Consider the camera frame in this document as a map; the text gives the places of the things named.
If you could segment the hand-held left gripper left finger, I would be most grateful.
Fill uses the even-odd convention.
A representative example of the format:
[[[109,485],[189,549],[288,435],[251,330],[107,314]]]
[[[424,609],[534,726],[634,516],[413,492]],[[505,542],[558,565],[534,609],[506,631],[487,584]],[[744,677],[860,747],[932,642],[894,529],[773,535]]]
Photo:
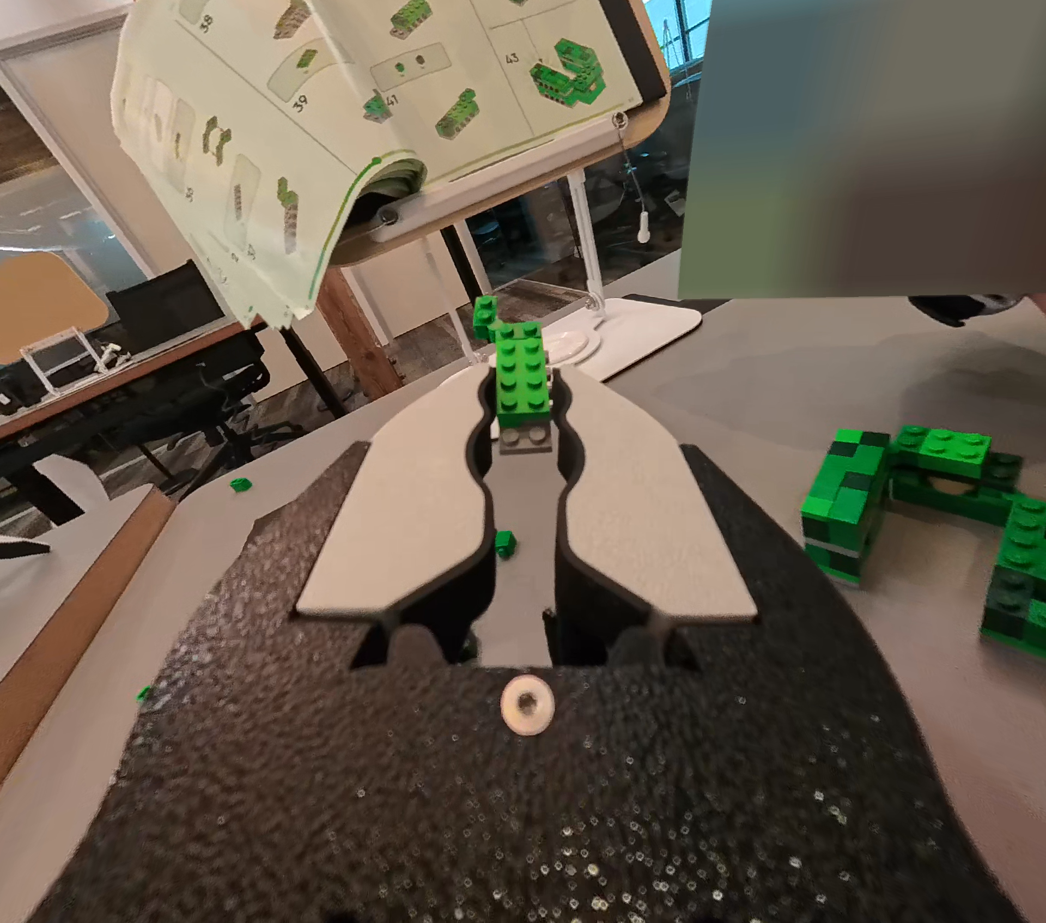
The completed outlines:
[[[361,622],[387,641],[422,626],[458,662],[496,586],[493,392],[491,369],[465,369],[374,433],[296,616]]]

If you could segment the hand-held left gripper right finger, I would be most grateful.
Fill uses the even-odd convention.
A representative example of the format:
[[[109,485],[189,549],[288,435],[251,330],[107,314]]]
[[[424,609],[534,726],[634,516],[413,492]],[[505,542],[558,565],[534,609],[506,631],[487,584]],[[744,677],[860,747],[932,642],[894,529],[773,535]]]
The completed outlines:
[[[683,447],[586,374],[556,374],[556,666],[606,663],[622,637],[661,655],[680,629],[757,620],[756,603]]]

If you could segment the green and grey brick assembly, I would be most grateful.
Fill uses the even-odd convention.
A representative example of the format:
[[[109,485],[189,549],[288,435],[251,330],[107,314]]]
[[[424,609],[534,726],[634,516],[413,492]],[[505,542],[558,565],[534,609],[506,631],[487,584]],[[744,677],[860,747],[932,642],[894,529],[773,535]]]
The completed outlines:
[[[476,300],[473,333],[492,344],[495,415],[503,457],[554,450],[551,382],[542,325],[537,320],[503,320],[492,296]]]

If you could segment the grey desk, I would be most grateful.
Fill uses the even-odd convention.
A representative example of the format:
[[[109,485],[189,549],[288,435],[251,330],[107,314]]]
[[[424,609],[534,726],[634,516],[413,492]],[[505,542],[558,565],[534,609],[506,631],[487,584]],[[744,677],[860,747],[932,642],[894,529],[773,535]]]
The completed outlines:
[[[293,616],[380,401],[176,508],[2,786],[2,921],[1044,921],[1044,659],[979,628],[1000,531],[891,503],[859,586],[799,509],[839,428],[984,433],[1044,498],[1044,322],[730,301],[610,383],[680,443],[761,617],[697,670],[544,667],[551,456],[480,666]],[[151,684],[149,700],[136,695]]]

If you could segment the wood-top desk with black legs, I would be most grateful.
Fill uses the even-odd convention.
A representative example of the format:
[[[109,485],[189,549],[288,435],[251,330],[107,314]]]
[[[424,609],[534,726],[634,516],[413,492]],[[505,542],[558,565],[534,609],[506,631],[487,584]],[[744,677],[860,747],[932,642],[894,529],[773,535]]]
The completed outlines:
[[[256,458],[259,448],[302,438],[299,423],[279,421],[242,432],[231,421],[246,400],[268,385],[259,340],[264,323],[198,331],[170,344],[140,353],[119,367],[96,374],[29,407],[2,424],[2,479],[19,498],[54,525],[67,524],[92,506],[73,498],[37,464],[66,457],[94,438],[117,448],[136,447],[158,466],[146,445],[179,433],[202,433],[211,445],[206,465],[163,487],[186,498],[222,472]]]

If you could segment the green brick U-shaped build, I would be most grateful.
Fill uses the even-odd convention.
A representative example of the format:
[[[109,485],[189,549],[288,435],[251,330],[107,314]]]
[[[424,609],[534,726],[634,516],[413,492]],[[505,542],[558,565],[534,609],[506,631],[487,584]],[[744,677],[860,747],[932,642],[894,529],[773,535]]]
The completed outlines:
[[[988,434],[839,429],[800,508],[804,551],[858,585],[892,502],[998,527],[980,634],[1044,658],[1045,501],[1018,489],[1023,465]]]

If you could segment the black and wood book stand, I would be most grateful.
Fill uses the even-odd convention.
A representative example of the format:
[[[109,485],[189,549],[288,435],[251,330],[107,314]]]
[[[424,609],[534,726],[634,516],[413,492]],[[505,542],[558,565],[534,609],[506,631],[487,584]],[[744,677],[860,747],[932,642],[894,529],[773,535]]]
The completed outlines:
[[[606,380],[699,327],[699,312],[685,307],[604,297],[583,170],[645,141],[665,118],[670,102],[667,67],[642,4],[611,0],[610,8],[613,32],[624,37],[628,63],[639,66],[640,87],[646,95],[640,106],[588,120],[542,145],[445,183],[426,184],[410,196],[366,198],[354,208],[329,267],[376,258],[566,178],[579,225],[590,308],[565,316],[552,328],[546,344],[550,365],[573,365]]]

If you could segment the black office chair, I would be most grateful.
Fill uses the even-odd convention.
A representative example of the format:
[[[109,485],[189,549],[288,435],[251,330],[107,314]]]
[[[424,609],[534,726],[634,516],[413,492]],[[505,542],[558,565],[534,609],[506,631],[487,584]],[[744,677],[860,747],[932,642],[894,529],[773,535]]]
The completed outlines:
[[[108,298],[126,328],[134,355],[224,316],[192,261],[124,291],[109,292]],[[243,330],[161,367],[153,376],[131,382],[135,399],[116,426],[114,438],[137,447],[153,465],[159,462],[146,445],[170,435],[203,433],[217,447],[202,470],[166,476],[161,490],[169,495],[176,490],[190,494],[219,470],[252,460],[254,447],[295,438],[301,428],[288,421],[244,433],[235,432],[229,424],[232,417],[246,410],[244,400],[270,381],[263,354],[257,334]]]

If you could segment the white table with wooden edge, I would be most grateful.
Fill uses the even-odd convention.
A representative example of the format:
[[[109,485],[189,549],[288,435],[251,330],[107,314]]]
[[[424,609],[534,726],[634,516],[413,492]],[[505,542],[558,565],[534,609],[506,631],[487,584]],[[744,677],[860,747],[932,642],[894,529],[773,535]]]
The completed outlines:
[[[1,780],[6,781],[176,510],[147,485],[2,560]]]

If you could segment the tan rounded board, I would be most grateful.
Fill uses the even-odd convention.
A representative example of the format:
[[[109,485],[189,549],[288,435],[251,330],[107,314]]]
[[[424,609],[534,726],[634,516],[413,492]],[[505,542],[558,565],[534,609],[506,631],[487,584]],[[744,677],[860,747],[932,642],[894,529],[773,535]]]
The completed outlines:
[[[1,366],[22,348],[76,328],[103,327],[111,309],[52,252],[30,252],[1,263]]]

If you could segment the open brick instruction booklet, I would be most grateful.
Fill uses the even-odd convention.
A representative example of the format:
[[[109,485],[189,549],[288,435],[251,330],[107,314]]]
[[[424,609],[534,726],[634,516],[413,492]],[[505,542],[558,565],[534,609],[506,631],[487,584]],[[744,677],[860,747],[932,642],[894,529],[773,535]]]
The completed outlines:
[[[115,135],[230,312],[316,306],[366,198],[640,106],[611,0],[138,0]]]

